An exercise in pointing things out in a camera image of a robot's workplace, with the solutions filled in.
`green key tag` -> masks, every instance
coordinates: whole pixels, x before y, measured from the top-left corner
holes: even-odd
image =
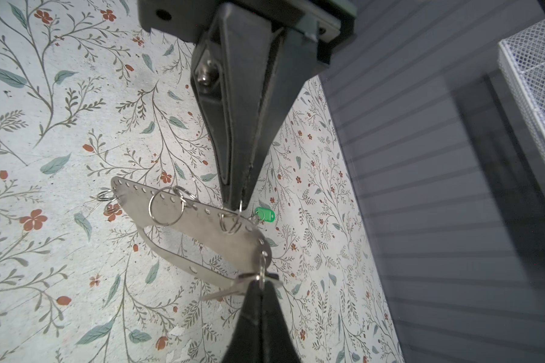
[[[258,215],[261,221],[274,222],[274,211],[262,207],[256,207],[254,214]]]

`metal key holder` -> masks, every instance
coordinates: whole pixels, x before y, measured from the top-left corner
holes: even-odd
[[[266,270],[271,263],[270,246],[254,224],[239,213],[201,203],[182,187],[158,190],[114,177],[111,189],[99,193],[97,199],[108,202],[106,210],[113,208],[116,201],[133,219],[141,238],[160,257],[192,276],[226,289],[228,294],[243,293],[239,283],[246,280],[247,275],[257,280],[257,276],[262,275],[263,264]],[[233,280],[158,246],[144,231],[151,225],[174,228],[195,238],[238,269],[239,279]]]

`teal leaf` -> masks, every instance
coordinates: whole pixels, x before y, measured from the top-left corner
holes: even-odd
[[[172,44],[172,45],[170,45],[169,48],[167,48],[166,53],[164,53],[164,55],[170,55],[173,52],[174,52],[174,45]]]
[[[125,8],[125,12],[127,13],[127,15],[129,15],[129,6],[127,6],[127,3],[125,2],[125,0],[119,0],[119,2],[123,5],[123,7]]]
[[[335,363],[341,363],[341,361],[345,358],[345,347],[341,349],[341,352],[337,353],[337,359],[335,359]]]
[[[44,164],[41,167],[43,174],[54,174],[55,172],[61,170],[63,166],[67,163],[68,159],[71,157],[71,154],[67,156],[55,157],[50,162]]]
[[[71,71],[65,71],[65,70],[59,71],[54,77],[54,83],[61,84],[63,83],[65,78],[68,78],[72,76],[73,74],[77,74],[77,73],[78,72],[71,72]]]
[[[172,98],[175,99],[176,101],[183,101],[183,99],[177,97],[177,96],[175,95],[175,93],[172,92],[172,91],[167,91],[167,95],[168,95],[169,97],[172,97]]]
[[[272,239],[270,239],[270,238],[268,238],[268,237],[265,238],[265,240],[267,240],[267,242],[269,243],[269,246],[271,246],[271,247],[276,247],[276,246],[278,246],[278,244],[276,244]]]
[[[149,123],[149,126],[144,128],[144,130],[141,133],[142,134],[151,134],[155,127],[156,127],[156,123],[154,121],[152,121],[152,122]]]
[[[175,170],[178,173],[178,175],[180,176],[180,178],[185,179],[186,176],[184,175],[182,168],[180,168],[178,166],[178,164],[176,164],[176,163],[174,163],[174,166],[175,166]]]
[[[91,227],[91,223],[82,213],[75,213],[75,223],[85,230],[85,233],[87,233],[87,240],[91,240],[91,232],[93,231],[93,227]]]
[[[113,281],[113,285],[111,285],[111,288],[109,289],[109,295],[107,295],[107,301],[105,301],[105,305],[103,307],[106,307],[109,305],[109,301],[115,296],[117,293],[117,289],[119,288],[119,284],[121,283],[121,276],[117,275],[115,276],[115,281]]]
[[[88,344],[90,342],[93,342],[99,338],[102,338],[109,334],[111,331],[111,328],[113,327],[114,320],[111,320],[109,323],[105,325],[97,325],[93,329],[89,330],[85,335],[79,339],[77,344]]]
[[[270,210],[273,210],[267,203],[263,202],[262,200],[259,199],[259,206],[261,208],[266,208],[266,209],[270,209]]]
[[[293,287],[293,289],[291,290],[291,294],[297,295],[297,293],[299,292],[299,289],[300,289],[300,288],[301,288],[301,284],[298,283],[298,284],[295,285],[295,286]]]
[[[0,69],[0,81],[16,88],[22,88],[26,84],[27,80],[24,77],[18,76],[7,70]]]
[[[149,272],[147,273],[147,277],[145,278],[145,283],[152,283],[153,280],[156,279],[157,271],[159,270],[159,268],[160,268],[160,261],[156,262],[156,264],[149,269]]]
[[[10,4],[10,9],[12,10],[12,13],[15,15],[15,17],[18,19],[18,21],[20,22],[20,24],[22,24],[22,26],[24,28],[28,28],[28,24],[26,22],[26,17],[24,16],[22,10],[20,10],[19,8],[17,8],[16,6]]]
[[[333,286],[337,285],[337,277],[335,277],[335,275],[329,274],[329,280],[331,280]]]
[[[144,60],[144,63],[145,65],[147,66],[147,68],[151,69],[152,72],[154,72],[153,70],[153,64],[152,64],[152,59],[149,57],[149,55],[147,54],[141,54],[141,58],[143,58]]]
[[[152,339],[151,335],[144,332],[140,332],[137,329],[129,333],[129,340],[131,340],[131,343],[135,343],[135,344],[143,343],[151,339]]]
[[[200,179],[202,179],[203,181],[210,181],[214,179],[215,176],[216,174],[208,173],[206,175],[200,175]]]
[[[171,116],[170,117],[170,124],[177,126],[179,128],[188,128],[182,120],[178,119],[177,117]]]

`screw hole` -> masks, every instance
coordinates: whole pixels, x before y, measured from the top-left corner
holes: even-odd
[[[158,18],[162,19],[162,20],[166,20],[166,21],[170,21],[171,20],[171,14],[167,11],[165,11],[164,9],[158,9],[156,11],[156,15]]]

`white mesh basket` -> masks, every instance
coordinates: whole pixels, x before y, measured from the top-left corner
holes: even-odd
[[[545,19],[499,42],[499,66],[545,162]]]

